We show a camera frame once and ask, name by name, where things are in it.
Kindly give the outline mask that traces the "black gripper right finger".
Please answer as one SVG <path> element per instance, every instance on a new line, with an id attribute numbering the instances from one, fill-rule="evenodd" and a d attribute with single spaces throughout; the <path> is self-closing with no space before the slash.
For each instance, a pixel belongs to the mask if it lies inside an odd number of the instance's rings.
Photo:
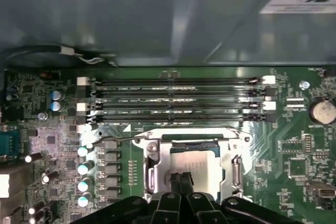
<path id="1" fill-rule="evenodd" d="M 248 200 L 231 196 L 220 204 L 194 191 L 190 172 L 181 174 L 181 191 L 196 223 L 299 223 Z"/>

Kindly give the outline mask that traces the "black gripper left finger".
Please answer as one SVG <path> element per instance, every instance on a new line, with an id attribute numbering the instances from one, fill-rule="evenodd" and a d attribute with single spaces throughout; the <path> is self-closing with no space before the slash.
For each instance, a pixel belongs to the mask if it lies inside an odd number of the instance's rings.
<path id="1" fill-rule="evenodd" d="M 182 202 L 183 174 L 172 173 L 170 191 L 147 202 L 131 196 L 108 205 L 73 223 L 179 223 Z"/>

